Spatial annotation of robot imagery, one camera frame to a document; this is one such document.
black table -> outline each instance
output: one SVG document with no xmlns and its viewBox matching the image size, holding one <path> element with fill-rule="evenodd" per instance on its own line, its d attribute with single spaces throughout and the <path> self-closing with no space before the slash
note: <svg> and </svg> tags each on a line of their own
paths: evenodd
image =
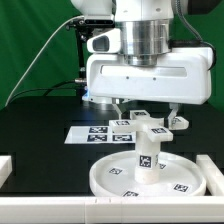
<svg viewBox="0 0 224 224">
<path fill-rule="evenodd" d="M 146 109 L 153 117 L 168 116 L 166 103 L 134 102 L 127 109 Z M 190 127 L 175 131 L 162 150 L 193 161 L 208 154 L 224 168 L 224 113 L 209 104 L 184 105 L 180 114 Z M 0 111 L 0 155 L 11 155 L 13 172 L 0 196 L 87 196 L 89 170 L 111 153 L 133 150 L 133 144 L 66 145 L 73 125 L 102 126 L 118 119 L 115 111 L 84 107 L 75 97 L 25 97 Z"/>
</svg>

